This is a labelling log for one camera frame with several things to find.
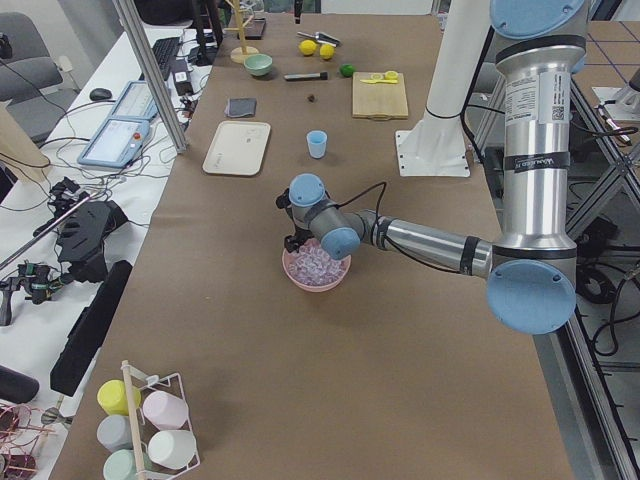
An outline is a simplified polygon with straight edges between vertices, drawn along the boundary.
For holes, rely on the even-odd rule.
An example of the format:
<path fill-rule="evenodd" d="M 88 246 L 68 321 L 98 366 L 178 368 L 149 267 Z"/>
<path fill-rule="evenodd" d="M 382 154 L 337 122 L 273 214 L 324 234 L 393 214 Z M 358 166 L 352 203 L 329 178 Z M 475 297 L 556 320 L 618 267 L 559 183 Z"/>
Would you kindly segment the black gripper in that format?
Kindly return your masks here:
<path fill-rule="evenodd" d="M 288 253 L 298 252 L 308 240 L 313 238 L 313 234 L 310 230 L 301 228 L 295 223 L 292 202 L 289 198 L 289 189 L 286 189 L 281 195 L 279 195 L 276 198 L 275 203 L 278 209 L 286 212 L 295 228 L 295 232 L 292 235 L 284 237 L 284 248 Z"/>

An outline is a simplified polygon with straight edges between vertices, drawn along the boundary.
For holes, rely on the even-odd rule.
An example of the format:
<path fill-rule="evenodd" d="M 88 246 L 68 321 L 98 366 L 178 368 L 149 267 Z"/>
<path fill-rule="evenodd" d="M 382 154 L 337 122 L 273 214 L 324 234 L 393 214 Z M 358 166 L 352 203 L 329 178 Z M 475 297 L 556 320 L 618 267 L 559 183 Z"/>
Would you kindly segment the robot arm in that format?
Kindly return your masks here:
<path fill-rule="evenodd" d="M 295 231 L 334 259 L 363 243 L 423 264 L 482 277 L 487 302 L 506 326 L 531 335 L 563 326 L 576 304 L 576 246 L 565 230 L 570 165 L 571 76 L 586 56 L 582 1 L 455 1 L 451 4 L 425 114 L 397 135 L 404 176 L 466 174 L 462 118 L 484 49 L 495 45 L 505 88 L 504 212 L 500 238 L 486 242 L 382 215 L 346 213 L 321 179 L 301 174 L 277 199 Z"/>

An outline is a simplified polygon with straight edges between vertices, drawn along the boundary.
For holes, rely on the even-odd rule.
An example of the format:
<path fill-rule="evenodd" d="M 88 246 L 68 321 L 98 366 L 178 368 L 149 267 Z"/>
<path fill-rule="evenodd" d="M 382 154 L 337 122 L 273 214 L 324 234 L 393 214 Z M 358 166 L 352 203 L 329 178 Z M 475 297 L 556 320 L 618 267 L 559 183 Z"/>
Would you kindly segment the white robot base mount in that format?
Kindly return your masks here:
<path fill-rule="evenodd" d="M 484 58 L 491 43 L 490 2 L 453 1 L 422 120 L 396 133 L 400 175 L 467 177 L 463 107 L 470 93 L 491 92 L 499 78 Z"/>

